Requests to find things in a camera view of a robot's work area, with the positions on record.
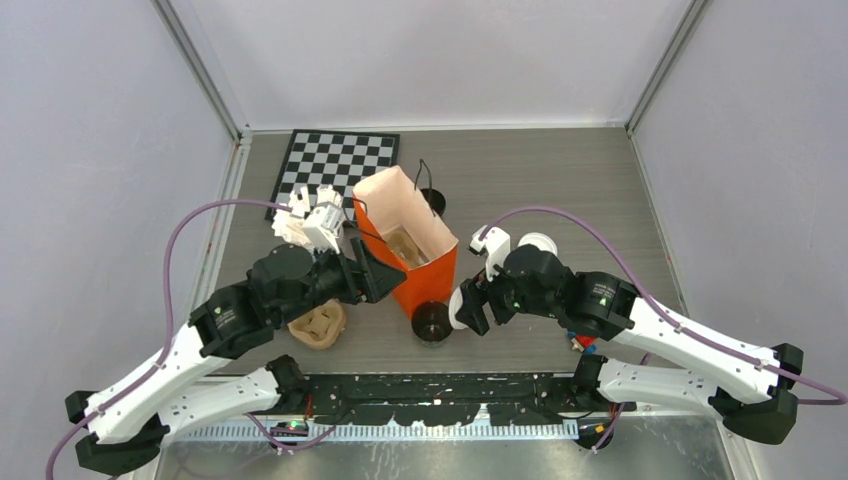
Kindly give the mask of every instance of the orange paper bag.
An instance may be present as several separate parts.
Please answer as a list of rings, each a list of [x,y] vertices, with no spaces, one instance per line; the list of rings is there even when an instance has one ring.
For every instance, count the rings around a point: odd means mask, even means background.
[[[406,316],[411,319],[425,302],[447,303],[459,240],[403,170],[394,166],[361,180],[353,187],[353,197],[368,249],[406,273],[406,281],[392,292]]]

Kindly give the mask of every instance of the table surface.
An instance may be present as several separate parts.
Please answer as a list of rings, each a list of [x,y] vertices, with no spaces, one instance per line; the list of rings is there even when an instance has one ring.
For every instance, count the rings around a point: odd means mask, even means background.
[[[287,134],[253,137],[240,198],[271,197],[288,141]],[[482,268],[480,259],[465,248],[477,229],[509,209],[549,205],[597,227],[660,302],[679,308],[639,166],[623,129],[401,132],[398,164],[410,177],[419,158],[430,166],[434,187],[447,198],[443,219],[460,239],[456,285]],[[254,261],[282,243],[264,215],[261,208],[236,207],[218,287],[243,280]],[[567,220],[526,213],[501,227],[514,239],[531,231],[549,235],[558,245],[560,260],[574,271],[623,276],[603,247]],[[221,373],[244,374],[282,354],[293,356],[304,373],[568,371],[579,359],[563,330],[545,318],[517,315],[507,325],[493,324],[485,337],[455,331],[442,346],[427,348],[392,298],[345,309],[347,327],[328,350],[311,350],[280,331],[273,342],[248,352]],[[598,347],[599,353],[628,362],[641,357],[616,344],[599,342]]]
[[[716,423],[697,416],[624,417],[615,429],[613,441],[598,455],[591,455],[571,441],[551,440],[333,442],[281,457],[268,450],[266,443],[177,443],[163,453],[156,478],[733,478]],[[254,459],[249,466],[234,472]]]

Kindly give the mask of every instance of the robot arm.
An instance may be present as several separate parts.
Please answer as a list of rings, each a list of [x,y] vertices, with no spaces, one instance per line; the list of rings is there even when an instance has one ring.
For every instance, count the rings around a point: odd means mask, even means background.
[[[406,279],[403,272],[377,260],[362,239],[350,243],[355,259],[335,248],[311,252],[294,244],[280,245],[254,263],[245,281],[215,291],[174,336],[169,358],[157,366],[154,376],[88,424],[90,435],[76,447],[80,465],[123,474],[151,461],[161,443],[180,432],[296,398],[285,379],[297,378],[299,372],[286,373],[285,364],[274,362],[193,397],[180,393],[271,341],[275,330],[328,300],[376,303]],[[95,412],[114,392],[149,370],[157,357],[100,392],[71,394],[65,401],[68,418],[77,422]]]
[[[556,257],[556,247],[541,234],[529,234],[514,250],[503,230],[493,228],[471,251],[486,254],[485,268],[464,281],[451,298],[454,328],[488,329],[483,305],[495,323],[516,313],[554,318],[580,335],[632,345],[657,353],[683,369],[628,365],[602,356],[584,355],[575,384],[596,400],[642,401],[672,405],[722,418],[731,431],[762,443],[781,443],[795,423],[793,382],[763,367],[773,365],[800,373],[803,352],[788,344],[765,348],[741,342],[664,309],[681,326],[659,317],[636,288],[604,272],[572,272]],[[761,359],[751,365],[710,348],[681,327],[734,352]]]

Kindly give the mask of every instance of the black cylinder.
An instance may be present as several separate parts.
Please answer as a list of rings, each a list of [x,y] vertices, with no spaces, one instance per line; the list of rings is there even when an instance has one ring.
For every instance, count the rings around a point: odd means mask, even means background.
[[[430,204],[430,208],[436,212],[436,215],[442,216],[445,213],[445,208],[447,208],[447,200],[442,192],[436,189],[422,188],[421,195],[424,195],[424,200],[427,200],[427,203]]]
[[[419,305],[412,314],[412,331],[428,347],[441,345],[453,332],[448,306],[441,302]]]

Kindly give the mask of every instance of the purple cable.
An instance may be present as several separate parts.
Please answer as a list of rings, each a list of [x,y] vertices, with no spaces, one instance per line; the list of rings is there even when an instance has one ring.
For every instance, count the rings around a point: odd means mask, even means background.
[[[651,354],[646,353],[642,360],[639,362],[639,365],[647,365],[648,361],[651,360]],[[610,426],[604,431],[604,434],[601,435],[601,439],[594,445],[592,445],[592,452],[595,455],[598,454],[598,449],[601,448],[601,445],[607,440],[607,437],[612,435],[612,429],[615,428],[615,424],[618,423],[618,419],[621,417],[621,414],[624,412],[624,404],[618,406],[618,410],[615,411],[615,416],[612,417],[612,421],[610,422]]]
[[[565,218],[571,220],[572,222],[574,222],[577,225],[579,225],[580,227],[582,227],[583,230],[586,230],[587,232],[589,232],[593,237],[595,237],[595,239],[598,242],[601,243],[601,245],[604,246],[604,248],[607,249],[607,251],[610,253],[610,255],[612,255],[612,258],[615,259],[616,263],[618,263],[618,266],[621,267],[621,269],[624,271],[624,273],[627,275],[627,277],[630,279],[630,281],[636,287],[636,290],[639,292],[640,295],[642,295],[642,298],[645,299],[645,301],[648,303],[648,305],[651,307],[651,309],[654,312],[656,312],[657,315],[662,317],[663,320],[668,322],[668,324],[671,325],[672,327],[678,328],[680,326],[680,322],[671,318],[671,316],[669,314],[665,313],[665,310],[662,307],[660,307],[659,304],[657,304],[656,300],[654,300],[654,297],[650,294],[650,292],[648,292],[648,289],[645,288],[645,286],[642,284],[642,282],[639,281],[638,278],[636,278],[636,274],[633,273],[633,271],[624,262],[624,259],[621,258],[621,255],[615,250],[615,248],[613,248],[613,246],[609,243],[609,241],[606,238],[604,238],[604,236],[601,235],[601,233],[598,232],[594,227],[589,225],[585,220],[583,220],[582,218],[580,218],[576,215],[573,215],[569,212],[566,212],[565,210],[560,210],[558,208],[545,207],[545,206],[522,207],[522,208],[516,208],[515,210],[510,210],[510,211],[504,213],[503,215],[501,215],[500,217],[496,218],[495,221],[492,222],[490,225],[487,225],[486,228],[484,228],[483,231],[480,233],[479,239],[482,240],[486,236],[486,234],[489,233],[489,230],[491,230],[492,228],[497,226],[502,221],[506,220],[507,218],[509,218],[513,215],[516,215],[518,213],[523,213],[523,212],[553,213],[555,215],[559,215],[561,217],[565,217]],[[689,337],[703,343],[704,345],[706,345],[708,347],[711,347],[715,350],[718,350],[719,352],[725,353],[725,354],[730,355],[731,357],[734,357],[734,358],[738,358],[739,360],[748,362],[752,365],[760,366],[760,359],[758,359],[758,358],[754,358],[754,357],[752,357],[750,355],[746,355],[742,352],[737,352],[736,350],[733,350],[732,348],[725,347],[724,345],[716,343],[716,342],[710,340],[709,338],[706,338],[703,335],[698,334],[697,332],[693,332],[692,330],[689,330],[688,328],[683,327],[680,330],[683,333],[685,333],[686,335],[688,335]],[[840,392],[839,390],[836,390],[835,388],[828,387],[827,385],[819,383],[815,380],[810,380],[808,378],[802,377],[800,375],[796,375],[792,372],[783,370],[782,368],[778,368],[778,367],[775,367],[773,365],[765,365],[764,368],[766,370],[768,370],[769,372],[776,373],[776,374],[780,375],[781,377],[788,378],[789,380],[793,380],[793,381],[798,382],[802,385],[806,385],[810,388],[813,388],[815,390],[818,390],[822,393],[826,393],[826,394],[834,397],[833,399],[815,399],[815,398],[799,399],[798,400],[799,405],[845,405],[846,403],[848,403],[848,396],[846,396],[844,393]]]
[[[156,358],[154,364],[164,365],[165,359],[168,358],[168,355],[171,353],[171,341],[174,336],[174,307],[171,302],[171,255],[174,252],[174,244],[177,242],[177,237],[180,232],[185,228],[186,225],[190,221],[194,219],[194,217],[200,215],[201,213],[211,210],[213,208],[224,207],[227,205],[256,205],[259,207],[265,208],[273,208],[276,210],[285,210],[291,211],[291,209],[285,205],[278,205],[272,202],[266,202],[263,200],[251,200],[251,199],[232,199],[232,200],[219,200],[217,202],[207,203],[206,205],[202,205],[196,208],[194,211],[189,213],[183,218],[177,227],[174,229],[173,233],[171,233],[171,238],[168,239],[168,244],[165,247],[165,260],[164,267],[162,272],[162,290],[165,294],[165,345],[162,347],[162,351],[159,354],[159,357]],[[112,405],[118,403],[121,399],[135,391],[138,387],[143,385],[145,382],[150,380],[150,378],[159,371],[158,367],[150,367],[150,370],[144,372],[144,375],[140,376],[136,381],[129,384],[125,389],[116,393],[114,397],[106,400],[102,404],[98,405],[94,412],[90,413],[88,416],[75,423],[73,427],[59,440],[55,447],[53,447],[53,451],[50,452],[50,456],[47,458],[47,465],[45,466],[45,478],[47,480],[54,480],[53,469],[56,466],[56,459],[59,458],[59,453],[62,452],[62,449],[65,448],[65,445],[71,441],[74,435],[77,434],[80,430],[85,428],[86,425],[91,423],[92,420],[97,418],[98,412],[104,412],[107,408]]]

